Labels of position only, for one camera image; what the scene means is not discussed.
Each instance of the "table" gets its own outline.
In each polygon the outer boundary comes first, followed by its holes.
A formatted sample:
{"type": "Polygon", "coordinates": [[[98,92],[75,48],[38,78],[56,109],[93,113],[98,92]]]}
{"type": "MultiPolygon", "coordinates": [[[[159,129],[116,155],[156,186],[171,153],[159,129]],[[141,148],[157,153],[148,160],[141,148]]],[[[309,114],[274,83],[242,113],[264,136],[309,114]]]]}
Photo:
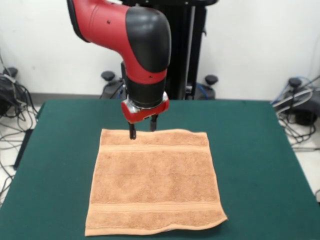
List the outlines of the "table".
{"type": "MultiPolygon", "coordinates": [[[[0,239],[86,239],[101,129],[127,127],[117,100],[46,102],[0,209],[0,239]]],[[[149,121],[136,128],[147,131],[149,121]]],[[[207,132],[229,220],[208,230],[144,239],[320,239],[320,207],[269,103],[171,101],[158,129],[176,128],[207,132]]]]}

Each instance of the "red arm casing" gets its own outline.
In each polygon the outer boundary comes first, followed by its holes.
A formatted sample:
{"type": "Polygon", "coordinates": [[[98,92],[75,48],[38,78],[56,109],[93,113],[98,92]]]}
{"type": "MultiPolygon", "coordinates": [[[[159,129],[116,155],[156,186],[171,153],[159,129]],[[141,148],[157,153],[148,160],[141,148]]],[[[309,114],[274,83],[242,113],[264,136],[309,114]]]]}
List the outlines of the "red arm casing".
{"type": "Polygon", "coordinates": [[[105,0],[74,0],[73,4],[82,36],[89,42],[118,52],[123,58],[126,75],[132,81],[148,85],[166,77],[167,70],[149,72],[137,61],[126,28],[129,6],[105,0]]]}

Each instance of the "cable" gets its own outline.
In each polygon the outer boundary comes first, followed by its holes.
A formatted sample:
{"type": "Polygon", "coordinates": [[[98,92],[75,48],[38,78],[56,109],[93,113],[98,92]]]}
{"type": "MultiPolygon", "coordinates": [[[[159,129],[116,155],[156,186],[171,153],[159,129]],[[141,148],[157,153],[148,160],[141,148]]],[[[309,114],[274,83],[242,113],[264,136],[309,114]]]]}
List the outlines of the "cable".
{"type": "Polygon", "coordinates": [[[121,89],[119,90],[119,93],[116,96],[116,99],[120,99],[121,98],[122,91],[123,91],[123,86],[121,86],[121,89]]]}
{"type": "Polygon", "coordinates": [[[0,62],[2,63],[3,68],[9,73],[10,77],[11,77],[11,72],[6,68],[6,65],[4,63],[4,60],[2,59],[1,56],[1,48],[0,48],[0,62]]]}
{"type": "Polygon", "coordinates": [[[309,93],[309,96],[306,97],[304,100],[302,100],[302,101],[300,101],[300,102],[297,102],[297,103],[295,103],[295,104],[292,104],[291,106],[286,106],[286,107],[284,107],[284,108],[281,108],[280,110],[278,110],[278,111],[276,112],[276,114],[283,113],[283,112],[286,111],[286,110],[295,108],[295,107],[300,106],[300,105],[302,105],[302,104],[305,104],[306,102],[308,102],[308,101],[312,98],[312,96],[313,96],[313,91],[311,91],[311,92],[309,93]]]}
{"type": "Polygon", "coordinates": [[[206,93],[206,91],[204,90],[204,88],[201,86],[200,83],[197,83],[196,86],[200,89],[200,91],[203,93],[204,97],[205,97],[205,100],[208,100],[208,95],[206,93]]]}
{"type": "MultiPolygon", "coordinates": [[[[2,135],[2,132],[1,132],[1,131],[0,131],[0,135],[1,135],[1,137],[2,137],[4,140],[6,140],[6,139],[4,138],[4,136],[2,135]]],[[[16,150],[17,152],[19,152],[19,150],[17,149],[17,147],[21,146],[21,144],[20,144],[20,145],[13,145],[9,140],[6,140],[6,142],[7,142],[8,144],[10,144],[12,147],[0,148],[0,150],[9,150],[9,149],[15,148],[15,150],[16,150]]]]}
{"type": "Polygon", "coordinates": [[[107,88],[108,86],[109,86],[109,84],[106,84],[106,85],[103,87],[103,89],[102,89],[102,93],[101,93],[101,95],[100,95],[99,99],[102,99],[102,96],[104,95],[105,90],[106,90],[106,88],[107,88]]]}
{"type": "Polygon", "coordinates": [[[296,78],[297,78],[297,79],[300,79],[300,80],[301,80],[301,79],[306,80],[309,84],[311,84],[311,85],[313,86],[311,80],[310,80],[309,78],[305,77],[305,76],[296,76],[296,78]]]}
{"type": "Polygon", "coordinates": [[[287,87],[289,86],[289,83],[287,83],[284,88],[282,89],[282,91],[279,93],[279,95],[271,102],[271,104],[275,104],[279,99],[280,97],[285,93],[287,87]]]}
{"type": "Polygon", "coordinates": [[[284,104],[284,103],[290,101],[292,98],[296,98],[296,97],[299,97],[299,96],[304,95],[304,94],[308,94],[308,93],[311,93],[311,92],[318,92],[318,91],[320,91],[320,88],[316,88],[316,89],[309,88],[307,90],[303,90],[303,91],[300,91],[300,92],[296,93],[294,96],[288,96],[285,99],[273,104],[272,106],[275,108],[275,107],[278,107],[281,104],[284,104]]]}
{"type": "Polygon", "coordinates": [[[13,130],[22,132],[22,131],[21,131],[20,129],[18,129],[18,128],[15,128],[15,127],[13,127],[13,126],[8,126],[8,125],[6,125],[6,124],[4,124],[4,123],[1,123],[1,122],[0,122],[0,125],[4,126],[4,127],[6,127],[6,128],[9,128],[9,129],[13,129],[13,130]]]}
{"type": "Polygon", "coordinates": [[[313,54],[312,54],[311,61],[310,61],[310,69],[309,69],[308,77],[311,76],[312,71],[314,69],[317,48],[318,48],[318,45],[319,45],[319,40],[320,40],[320,33],[318,34],[318,36],[315,39],[315,43],[314,43],[314,47],[313,47],[313,51],[312,51],[313,54]]]}
{"type": "Polygon", "coordinates": [[[320,75],[317,76],[315,79],[311,80],[310,82],[306,83],[305,85],[301,86],[300,89],[305,88],[306,86],[309,86],[310,84],[313,84],[315,81],[320,80],[320,75]]]}
{"type": "Polygon", "coordinates": [[[111,95],[111,97],[110,97],[110,99],[112,99],[115,95],[116,95],[116,93],[119,91],[119,89],[120,88],[122,88],[122,84],[114,91],[114,93],[111,95]]]}

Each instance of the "blue cable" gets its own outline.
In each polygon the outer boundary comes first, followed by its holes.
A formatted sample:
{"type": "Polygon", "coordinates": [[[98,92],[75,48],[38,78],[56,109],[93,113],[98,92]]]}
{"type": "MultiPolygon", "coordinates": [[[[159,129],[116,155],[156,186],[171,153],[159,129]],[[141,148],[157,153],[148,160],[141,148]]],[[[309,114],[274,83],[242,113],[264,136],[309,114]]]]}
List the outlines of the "blue cable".
{"type": "Polygon", "coordinates": [[[287,89],[289,83],[287,83],[284,88],[282,89],[282,91],[280,92],[280,94],[271,102],[271,104],[275,104],[279,99],[280,97],[285,93],[285,90],[287,89]]]}
{"type": "Polygon", "coordinates": [[[303,79],[306,80],[309,84],[311,84],[311,86],[314,86],[313,83],[311,82],[311,80],[307,77],[304,76],[296,76],[297,79],[303,79]]]}
{"type": "Polygon", "coordinates": [[[119,89],[119,93],[118,95],[116,96],[116,99],[120,99],[121,98],[121,91],[124,87],[122,86],[120,89],[119,89]]]}
{"type": "Polygon", "coordinates": [[[205,96],[205,100],[209,100],[208,95],[206,93],[206,91],[204,90],[204,88],[202,87],[201,84],[197,83],[196,86],[200,89],[200,91],[203,93],[203,95],[205,96]]]}

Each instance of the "black cable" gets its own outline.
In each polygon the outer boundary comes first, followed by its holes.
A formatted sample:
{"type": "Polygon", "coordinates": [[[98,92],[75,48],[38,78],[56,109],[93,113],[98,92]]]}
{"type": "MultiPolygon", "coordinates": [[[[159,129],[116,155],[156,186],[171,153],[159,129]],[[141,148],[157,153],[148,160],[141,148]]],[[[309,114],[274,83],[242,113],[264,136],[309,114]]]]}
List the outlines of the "black cable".
{"type": "Polygon", "coordinates": [[[6,128],[9,128],[9,129],[13,129],[13,130],[16,130],[16,131],[22,132],[22,131],[21,131],[21,130],[19,130],[18,128],[15,128],[15,127],[13,127],[13,126],[6,125],[6,124],[1,123],[1,122],[0,122],[0,125],[4,126],[4,127],[6,127],[6,128]]]}
{"type": "Polygon", "coordinates": [[[25,86],[23,86],[20,83],[18,83],[18,82],[16,82],[15,85],[19,86],[20,88],[22,88],[25,91],[25,94],[27,96],[27,98],[26,98],[27,102],[28,101],[30,102],[30,106],[38,114],[38,111],[35,108],[34,102],[32,101],[32,98],[31,98],[31,95],[30,95],[30,92],[28,91],[28,89],[25,86]]]}
{"type": "Polygon", "coordinates": [[[9,137],[9,136],[14,136],[14,135],[17,135],[17,134],[22,134],[22,133],[25,133],[25,132],[21,131],[21,132],[9,133],[9,134],[6,134],[6,135],[3,135],[2,137],[0,137],[0,140],[5,139],[6,137],[9,137]]]}
{"type": "Polygon", "coordinates": [[[122,84],[114,91],[114,93],[111,95],[111,97],[110,97],[110,99],[112,99],[115,95],[116,95],[116,93],[118,92],[118,90],[120,89],[120,88],[122,88],[122,84]]]}
{"type": "Polygon", "coordinates": [[[10,149],[16,149],[18,147],[20,147],[22,144],[20,145],[12,145],[10,147],[4,147],[4,148],[0,148],[0,150],[10,150],[10,149]]]}
{"type": "Polygon", "coordinates": [[[1,159],[0,159],[0,167],[4,170],[4,172],[8,175],[8,177],[10,177],[12,179],[12,176],[8,173],[8,171],[6,170],[4,165],[2,164],[1,159]]]}
{"type": "Polygon", "coordinates": [[[101,93],[99,99],[102,99],[102,96],[104,95],[105,90],[106,90],[106,88],[107,88],[108,86],[109,86],[109,84],[106,84],[106,85],[103,87],[103,90],[102,90],[102,93],[101,93]]]}
{"type": "Polygon", "coordinates": [[[11,76],[11,72],[6,68],[6,65],[5,65],[5,63],[4,63],[4,60],[2,59],[1,50],[0,50],[0,62],[2,63],[3,68],[8,72],[9,76],[12,77],[12,76],[11,76]]]}
{"type": "Polygon", "coordinates": [[[320,80],[320,75],[317,76],[316,78],[314,78],[313,80],[311,80],[310,82],[307,82],[305,85],[302,85],[299,89],[303,89],[306,86],[309,86],[310,84],[313,84],[315,81],[320,80]]]}

